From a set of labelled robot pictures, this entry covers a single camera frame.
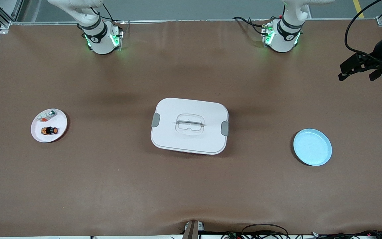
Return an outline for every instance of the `green led light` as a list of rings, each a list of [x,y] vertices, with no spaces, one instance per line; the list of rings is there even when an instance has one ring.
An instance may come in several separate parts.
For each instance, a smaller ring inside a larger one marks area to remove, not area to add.
[[[274,31],[271,31],[267,36],[266,36],[266,41],[265,43],[266,44],[271,44],[272,42],[272,37],[275,36],[275,33]]]
[[[112,39],[114,46],[118,46],[119,45],[119,38],[115,35],[114,36],[110,35],[110,36],[111,36],[111,39]]]
[[[300,32],[298,33],[298,35],[296,36],[296,41],[294,42],[294,45],[297,44],[297,41],[298,41],[298,37],[300,36]]]
[[[91,43],[89,42],[88,37],[85,35],[86,42],[88,42],[88,46],[91,47]]]

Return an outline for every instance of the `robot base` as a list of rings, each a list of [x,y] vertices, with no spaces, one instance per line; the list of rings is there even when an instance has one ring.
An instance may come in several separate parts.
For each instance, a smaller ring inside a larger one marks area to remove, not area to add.
[[[114,50],[122,49],[123,42],[123,30],[119,30],[119,27],[112,24],[111,22],[104,21],[108,27],[107,34],[101,39],[100,43],[94,43],[90,41],[87,37],[85,39],[88,42],[88,47],[91,51],[98,54],[108,54]]]
[[[274,51],[287,52],[297,44],[300,33],[295,37],[295,40],[286,41],[284,37],[278,33],[277,25],[279,21],[280,19],[274,19],[270,23],[267,23],[265,28],[261,29],[262,33],[267,34],[267,36],[262,35],[262,41],[265,47],[270,47]]]

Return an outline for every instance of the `white container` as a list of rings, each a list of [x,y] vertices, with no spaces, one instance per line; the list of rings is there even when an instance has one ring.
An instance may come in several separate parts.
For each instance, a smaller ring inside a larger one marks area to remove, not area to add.
[[[225,149],[228,110],[219,103],[166,98],[156,107],[151,141],[158,148],[214,155]]]

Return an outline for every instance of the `blue plate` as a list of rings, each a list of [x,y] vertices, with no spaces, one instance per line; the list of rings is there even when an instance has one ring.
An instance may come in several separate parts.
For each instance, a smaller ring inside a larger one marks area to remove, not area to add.
[[[332,155],[331,142],[321,131],[307,128],[294,137],[294,152],[304,163],[321,166],[328,162]]]

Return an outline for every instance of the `black cable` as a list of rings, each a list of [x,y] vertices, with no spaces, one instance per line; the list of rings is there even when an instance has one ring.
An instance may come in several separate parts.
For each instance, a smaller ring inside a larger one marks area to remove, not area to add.
[[[251,26],[253,26],[253,29],[254,29],[257,33],[259,33],[259,34],[261,34],[261,35],[264,35],[264,36],[267,36],[267,33],[259,32],[259,31],[256,29],[256,27],[262,27],[262,25],[254,24],[253,21],[251,20],[251,18],[248,18],[248,20],[245,20],[245,19],[242,18],[242,17],[235,17],[235,18],[233,18],[233,19],[235,19],[235,20],[240,19],[240,20],[242,20],[243,22],[245,22],[245,23],[250,24]]]
[[[242,20],[243,22],[245,22],[245,23],[251,25],[251,23],[250,23],[249,21],[245,20],[245,19],[242,18],[242,17],[235,17],[235,18],[233,18],[233,19],[235,19],[235,20],[240,19],[240,20]],[[257,26],[257,27],[262,27],[262,25],[259,25],[259,24],[253,24],[253,25],[254,25],[254,26]]]
[[[374,236],[376,239],[382,239],[382,231],[376,230],[367,230],[360,233],[355,234],[332,234],[332,235],[319,235],[317,239],[354,239],[358,238],[358,236]]]
[[[284,7],[282,8],[282,15],[281,15],[280,18],[282,18],[282,17],[284,16],[284,13],[285,13],[285,5],[284,5]],[[277,18],[277,17],[275,17],[275,16],[271,16],[271,19],[280,19],[280,18]]]
[[[261,34],[261,35],[264,35],[264,36],[267,36],[267,35],[268,35],[267,33],[259,32],[259,31],[256,29],[254,23],[251,21],[251,18],[248,18],[248,21],[250,22],[251,26],[253,26],[253,29],[254,29],[257,33],[259,33],[259,34]]]
[[[241,230],[241,233],[244,232],[245,229],[249,228],[249,227],[256,227],[256,226],[271,226],[271,227],[278,227],[282,230],[285,231],[285,234],[288,236],[288,231],[284,228],[284,227],[281,227],[281,226],[278,226],[278,225],[275,225],[275,224],[268,224],[268,223],[258,223],[258,224],[252,224],[252,225],[248,225],[246,227],[244,227],[242,230]]]
[[[371,6],[377,4],[377,3],[381,2],[381,1],[382,1],[382,0],[375,0],[374,2],[372,2],[371,4],[369,4],[368,6],[366,6],[364,9],[362,9],[360,12],[358,12],[358,14],[356,14],[356,16],[350,21],[349,25],[347,26],[346,33],[344,34],[344,45],[346,45],[347,49],[349,49],[349,50],[351,50],[351,51],[353,51],[353,52],[355,52],[355,53],[359,53],[359,54],[368,56],[369,58],[375,60],[376,62],[378,62],[378,63],[380,63],[380,64],[382,64],[382,61],[381,61],[380,59],[377,59],[377,58],[371,56],[370,54],[365,53],[365,52],[363,52],[363,51],[361,51],[361,50],[356,50],[356,49],[350,47],[349,44],[347,43],[347,36],[348,36],[348,34],[349,34],[350,27],[351,27],[352,24],[355,22],[356,18],[358,18],[359,15],[361,15],[362,12],[364,12],[366,9],[370,8]]]
[[[106,5],[103,3],[103,7],[106,9],[106,12],[109,14],[112,21],[114,21],[113,17],[111,16],[109,9],[107,9]]]
[[[103,6],[104,6],[104,8],[106,9],[107,13],[109,14],[110,18],[103,17],[103,16],[101,15],[100,12],[96,12],[96,11],[94,10],[94,8],[92,8],[92,7],[90,7],[90,8],[91,8],[91,10],[92,10],[96,15],[99,15],[101,18],[110,20],[111,22],[120,21],[120,20],[114,20],[113,17],[111,16],[109,10],[107,9],[107,7],[104,5],[104,3],[103,3]]]

